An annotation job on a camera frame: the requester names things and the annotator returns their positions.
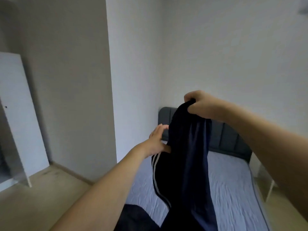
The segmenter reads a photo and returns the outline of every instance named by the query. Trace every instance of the floor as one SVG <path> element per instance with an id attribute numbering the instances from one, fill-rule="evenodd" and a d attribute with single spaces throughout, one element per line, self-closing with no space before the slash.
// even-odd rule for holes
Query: floor
<path id="1" fill-rule="evenodd" d="M 33 175 L 33 187 L 15 185 L 0 192 L 0 224 L 5 231 L 48 231 L 90 186 L 55 166 Z M 273 190 L 265 204 L 273 231 L 308 230 L 291 203 Z"/>

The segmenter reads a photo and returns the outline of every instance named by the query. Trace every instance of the person's right hand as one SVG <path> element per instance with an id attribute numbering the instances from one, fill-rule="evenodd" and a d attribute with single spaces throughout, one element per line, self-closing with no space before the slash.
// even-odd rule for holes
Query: person's right hand
<path id="1" fill-rule="evenodd" d="M 189 113 L 220 122 L 224 121 L 224 107 L 227 104 L 226 101 L 218 99 L 201 90 L 192 91 L 184 96 L 185 102 L 191 99 L 195 99 L 196 102 L 188 107 L 187 111 Z"/>

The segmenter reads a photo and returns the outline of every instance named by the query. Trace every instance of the forearm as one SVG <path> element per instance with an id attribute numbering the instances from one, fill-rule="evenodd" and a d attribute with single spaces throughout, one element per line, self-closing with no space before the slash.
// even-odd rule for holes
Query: forearm
<path id="1" fill-rule="evenodd" d="M 114 230 L 144 159 L 139 144 L 103 176 L 55 224 L 52 231 Z"/>
<path id="2" fill-rule="evenodd" d="M 308 219 L 308 141 L 236 105 L 224 107 L 224 122 L 251 147 L 294 206 Z"/>

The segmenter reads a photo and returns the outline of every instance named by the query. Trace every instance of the white mattress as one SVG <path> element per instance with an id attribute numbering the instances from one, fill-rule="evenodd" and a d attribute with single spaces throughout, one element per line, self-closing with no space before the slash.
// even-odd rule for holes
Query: white mattress
<path id="1" fill-rule="evenodd" d="M 215 152 L 209 152 L 208 163 L 218 230 L 271 230 L 248 164 Z M 152 175 L 149 157 L 141 164 L 126 203 L 141 206 L 160 226 L 168 208 L 155 194 Z"/>

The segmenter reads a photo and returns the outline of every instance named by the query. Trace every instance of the white wardrobe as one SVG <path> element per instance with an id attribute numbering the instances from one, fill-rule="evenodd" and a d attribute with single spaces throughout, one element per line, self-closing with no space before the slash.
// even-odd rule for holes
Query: white wardrobe
<path id="1" fill-rule="evenodd" d="M 49 166 L 19 54 L 0 52 L 0 191 Z"/>

